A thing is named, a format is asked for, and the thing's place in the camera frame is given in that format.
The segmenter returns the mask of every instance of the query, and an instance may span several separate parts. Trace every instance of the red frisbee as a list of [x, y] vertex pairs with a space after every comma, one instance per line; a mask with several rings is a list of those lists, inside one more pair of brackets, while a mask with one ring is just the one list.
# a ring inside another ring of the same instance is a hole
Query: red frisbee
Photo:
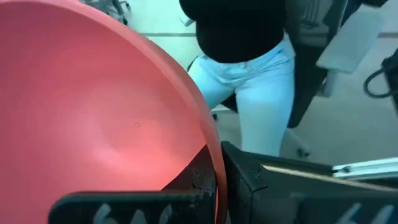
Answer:
[[220, 141], [201, 93], [161, 48], [89, 6], [0, 0], [1, 223], [46, 223], [81, 191], [161, 190]]

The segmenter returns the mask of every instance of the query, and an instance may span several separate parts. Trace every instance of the black office chair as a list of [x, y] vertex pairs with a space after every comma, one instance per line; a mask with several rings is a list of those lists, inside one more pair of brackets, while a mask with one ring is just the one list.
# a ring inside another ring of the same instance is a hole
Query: black office chair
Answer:
[[[347, 14], [351, 15], [359, 8], [358, 1], [363, 2], [363, 0], [350, 0], [350, 2], [348, 0], [286, 0], [287, 23], [285, 29], [296, 53], [295, 97], [288, 128], [295, 128], [300, 124], [314, 96], [329, 97], [331, 95], [337, 72], [354, 72], [352, 69], [347, 71], [345, 68], [329, 67], [325, 63], [317, 65], [317, 62], [321, 55], [323, 61], [339, 56], [331, 54], [330, 51], [327, 55], [323, 52], [338, 33], [343, 20], [345, 22], [349, 17]], [[386, 1], [365, 0], [364, 2], [379, 7]], [[347, 7], [347, 4], [355, 4], [355, 6]], [[366, 17], [366, 19], [371, 20], [373, 19], [372, 16], [380, 19], [377, 14], [365, 15], [356, 19], [361, 20]], [[378, 34], [377, 29], [380, 27], [380, 24], [375, 23], [373, 27], [370, 27], [370, 29], [374, 29], [371, 33]], [[330, 47], [342, 48], [339, 42]], [[352, 59], [351, 67], [356, 68], [358, 66], [364, 56], [364, 51], [367, 51], [364, 47], [358, 49], [359, 53], [354, 55], [356, 58]], [[235, 94], [222, 102], [222, 105], [236, 113], [238, 112]]]

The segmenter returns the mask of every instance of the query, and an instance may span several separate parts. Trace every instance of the chair wheel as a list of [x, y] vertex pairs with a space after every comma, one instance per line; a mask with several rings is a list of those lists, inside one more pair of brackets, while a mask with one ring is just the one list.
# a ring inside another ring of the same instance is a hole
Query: chair wheel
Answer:
[[126, 3], [126, 8], [127, 8], [127, 10], [128, 10], [129, 12], [131, 12], [131, 7], [130, 7], [130, 4], [129, 4], [129, 3]]

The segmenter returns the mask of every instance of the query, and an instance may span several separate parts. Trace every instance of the black cable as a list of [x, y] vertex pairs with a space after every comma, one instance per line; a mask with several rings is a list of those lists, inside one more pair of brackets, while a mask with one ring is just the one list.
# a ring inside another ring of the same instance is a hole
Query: black cable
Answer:
[[378, 71], [374, 72], [372, 75], [366, 78], [365, 82], [363, 83], [363, 90], [365, 94], [367, 94], [371, 98], [375, 99], [381, 99], [381, 98], [387, 98], [392, 95], [398, 95], [398, 90], [390, 90], [388, 93], [383, 93], [383, 94], [375, 94], [369, 91], [369, 83], [376, 78], [378, 75], [383, 74], [384, 72], [388, 72], [389, 70], [392, 70], [394, 68], [398, 67], [398, 64], [395, 65], [390, 65], [388, 67], [383, 67], [379, 69]]

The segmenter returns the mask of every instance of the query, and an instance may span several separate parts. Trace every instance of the office chair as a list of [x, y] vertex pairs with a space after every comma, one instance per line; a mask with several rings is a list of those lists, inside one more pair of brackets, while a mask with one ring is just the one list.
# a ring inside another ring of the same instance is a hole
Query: office chair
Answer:
[[[356, 70], [382, 28], [383, 18], [376, 11], [356, 12], [341, 26], [347, 4], [348, 0], [286, 0], [285, 30], [296, 53], [295, 98], [288, 128], [300, 124], [314, 96], [331, 96], [339, 73]], [[238, 112], [235, 94], [222, 105], [213, 114]]]
[[118, 15], [116, 18], [118, 21], [122, 22], [124, 25], [128, 24], [127, 19], [124, 16], [124, 11], [122, 5], [125, 4], [128, 11], [131, 11], [130, 4], [127, 1], [119, 1], [119, 0], [81, 0], [81, 2], [100, 10], [101, 12], [109, 15], [110, 12], [113, 12]]

